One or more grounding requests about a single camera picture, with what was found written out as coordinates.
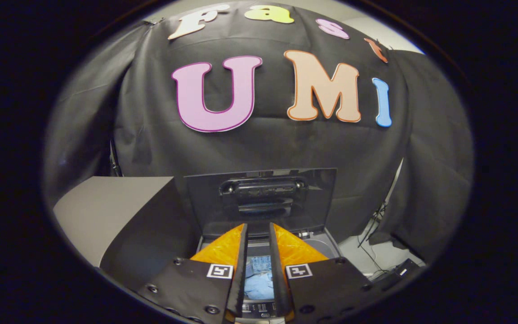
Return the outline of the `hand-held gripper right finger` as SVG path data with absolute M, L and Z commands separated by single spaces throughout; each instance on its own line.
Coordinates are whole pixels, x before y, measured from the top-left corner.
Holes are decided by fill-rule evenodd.
M 353 324 L 383 291 L 347 258 L 328 258 L 269 224 L 276 312 L 288 324 Z

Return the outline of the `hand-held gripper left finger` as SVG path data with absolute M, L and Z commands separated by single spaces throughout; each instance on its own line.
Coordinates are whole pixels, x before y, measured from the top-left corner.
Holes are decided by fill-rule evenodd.
M 233 324 L 242 314 L 247 224 L 228 230 L 191 258 L 175 258 L 138 290 L 189 324 Z

